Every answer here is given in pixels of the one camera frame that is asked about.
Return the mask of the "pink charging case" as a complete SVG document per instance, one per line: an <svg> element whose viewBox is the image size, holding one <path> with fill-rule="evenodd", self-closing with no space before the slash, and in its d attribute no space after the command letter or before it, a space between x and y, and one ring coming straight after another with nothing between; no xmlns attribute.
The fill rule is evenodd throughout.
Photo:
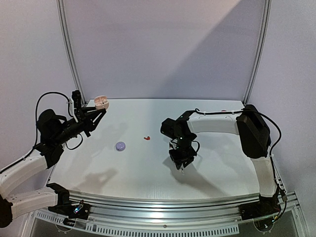
<svg viewBox="0 0 316 237"><path fill-rule="evenodd" d="M105 95L95 97L94 104L97 110L101 110L101 109L107 110L109 107L109 101Z"/></svg>

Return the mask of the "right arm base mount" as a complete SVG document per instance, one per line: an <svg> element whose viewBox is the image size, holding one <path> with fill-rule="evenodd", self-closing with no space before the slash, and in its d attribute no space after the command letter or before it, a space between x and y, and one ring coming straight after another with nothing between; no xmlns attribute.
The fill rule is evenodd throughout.
<svg viewBox="0 0 316 237"><path fill-rule="evenodd" d="M281 207L278 201L273 202L268 200L260 200L238 206L238 211L242 220L250 220L272 215L274 213L280 212L280 210Z"/></svg>

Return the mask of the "purple charging case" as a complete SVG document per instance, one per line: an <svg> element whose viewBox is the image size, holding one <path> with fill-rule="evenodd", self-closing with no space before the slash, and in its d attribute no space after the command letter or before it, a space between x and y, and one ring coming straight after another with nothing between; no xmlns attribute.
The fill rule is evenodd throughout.
<svg viewBox="0 0 316 237"><path fill-rule="evenodd" d="M124 142L117 142L115 148L117 151L123 151L126 148L126 144Z"/></svg>

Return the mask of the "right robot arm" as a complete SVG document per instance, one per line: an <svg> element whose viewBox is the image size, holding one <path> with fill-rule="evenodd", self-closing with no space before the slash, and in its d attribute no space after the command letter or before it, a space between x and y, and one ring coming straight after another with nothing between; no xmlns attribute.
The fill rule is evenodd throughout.
<svg viewBox="0 0 316 237"><path fill-rule="evenodd" d="M202 112L199 109L185 111L178 119L166 118L160 132L170 138L169 156L176 169L186 168L194 161L199 149L194 149L199 133L227 133L239 137L243 153L251 159L259 183L259 197L255 205L259 215L266 215L274 208L272 199L279 193L272 161L268 117L253 105L239 111Z"/></svg>

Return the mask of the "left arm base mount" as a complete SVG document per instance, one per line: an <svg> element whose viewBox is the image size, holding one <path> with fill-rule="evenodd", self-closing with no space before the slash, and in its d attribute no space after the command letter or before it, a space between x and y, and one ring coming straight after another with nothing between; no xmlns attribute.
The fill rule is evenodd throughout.
<svg viewBox="0 0 316 237"><path fill-rule="evenodd" d="M57 214L67 216L69 219L87 220L90 215L91 205L83 199L79 202L69 201L67 203L58 204L48 207L48 210Z"/></svg>

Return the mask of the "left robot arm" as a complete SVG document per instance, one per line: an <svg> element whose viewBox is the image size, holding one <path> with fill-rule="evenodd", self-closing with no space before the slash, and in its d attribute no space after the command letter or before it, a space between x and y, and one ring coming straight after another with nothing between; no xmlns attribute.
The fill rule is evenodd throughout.
<svg viewBox="0 0 316 237"><path fill-rule="evenodd" d="M56 183L28 193L11 193L32 176L53 167L64 151L63 146L70 139L82 133L89 137L106 114L107 106L75 108L74 112L74 117L70 120L55 114L52 109L42 112L37 121L40 142L30 154L0 171L1 228L7 227L13 219L21 215L45 207L70 219L88 219L90 205L83 201L72 203L69 200L69 191Z"/></svg>

